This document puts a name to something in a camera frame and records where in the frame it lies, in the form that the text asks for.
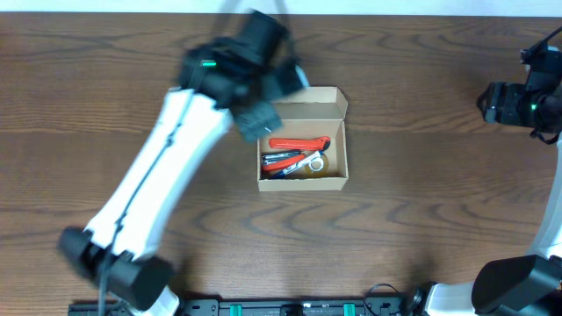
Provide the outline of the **yellow clear tape roll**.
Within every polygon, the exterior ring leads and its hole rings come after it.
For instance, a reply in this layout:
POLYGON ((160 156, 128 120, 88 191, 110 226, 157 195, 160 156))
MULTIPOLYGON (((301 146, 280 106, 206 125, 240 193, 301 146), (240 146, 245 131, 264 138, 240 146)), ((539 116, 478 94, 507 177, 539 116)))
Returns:
POLYGON ((305 167, 305 173, 312 178, 323 177, 328 171, 328 158, 322 154, 320 157, 311 160, 305 167))

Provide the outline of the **red stapler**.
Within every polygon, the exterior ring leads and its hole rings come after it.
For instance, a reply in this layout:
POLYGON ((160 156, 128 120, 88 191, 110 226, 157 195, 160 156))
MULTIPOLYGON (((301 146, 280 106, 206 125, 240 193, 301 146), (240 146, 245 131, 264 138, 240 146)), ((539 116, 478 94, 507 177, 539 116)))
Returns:
POLYGON ((288 151, 275 154, 264 154, 262 156, 262 171, 273 172, 290 167, 296 162, 303 160, 306 156, 300 151, 288 151))

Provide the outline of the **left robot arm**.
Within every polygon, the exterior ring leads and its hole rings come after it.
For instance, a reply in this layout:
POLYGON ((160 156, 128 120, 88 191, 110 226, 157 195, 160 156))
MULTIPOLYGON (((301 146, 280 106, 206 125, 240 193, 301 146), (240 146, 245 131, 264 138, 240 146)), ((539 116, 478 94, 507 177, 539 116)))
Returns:
POLYGON ((281 126, 274 103, 308 85, 286 19, 260 11, 241 30, 185 53, 154 128, 118 188, 86 226, 58 240, 66 261, 98 290, 95 313, 177 315, 172 266, 157 251, 180 197, 216 143, 236 126, 256 141, 281 126))

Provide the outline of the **red utility knife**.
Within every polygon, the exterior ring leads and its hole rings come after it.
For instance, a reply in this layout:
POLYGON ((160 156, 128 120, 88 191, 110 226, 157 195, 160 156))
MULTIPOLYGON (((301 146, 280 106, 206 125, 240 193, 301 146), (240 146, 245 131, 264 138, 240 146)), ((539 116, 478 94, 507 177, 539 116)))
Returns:
POLYGON ((331 139, 322 136, 315 139, 270 138, 269 146, 274 149, 291 149, 300 151, 324 151, 329 148, 331 139))

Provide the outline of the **blue whiteboard marker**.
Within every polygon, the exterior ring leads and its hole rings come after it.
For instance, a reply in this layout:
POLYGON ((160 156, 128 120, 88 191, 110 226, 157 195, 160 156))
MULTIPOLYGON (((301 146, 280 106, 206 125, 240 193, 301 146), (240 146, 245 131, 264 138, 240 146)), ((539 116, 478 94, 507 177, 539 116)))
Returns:
POLYGON ((285 178, 289 174, 291 174, 291 173, 293 173, 293 172, 295 172, 299 169, 303 169, 305 166, 308 166, 312 171, 321 170, 324 167, 324 161, 322 160, 322 156, 323 156, 322 151, 315 151, 313 154, 310 154, 309 156, 303 158, 302 160, 300 160, 298 162, 295 162, 292 165, 290 165, 289 167, 278 171, 271 178, 272 179, 285 178), (316 163, 316 162, 318 162, 320 164, 320 167, 318 169, 313 168, 313 164, 316 163))

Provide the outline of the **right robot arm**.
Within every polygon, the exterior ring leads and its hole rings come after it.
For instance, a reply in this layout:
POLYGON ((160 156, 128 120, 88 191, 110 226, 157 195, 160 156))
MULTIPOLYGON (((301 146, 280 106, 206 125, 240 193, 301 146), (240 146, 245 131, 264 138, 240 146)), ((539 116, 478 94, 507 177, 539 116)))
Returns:
POLYGON ((520 255, 486 263, 460 284, 430 283, 416 292, 413 315, 559 315, 561 313, 561 51, 556 29, 520 51, 522 83, 492 82, 476 100, 489 125, 525 129, 553 147, 554 174, 530 244, 520 255))

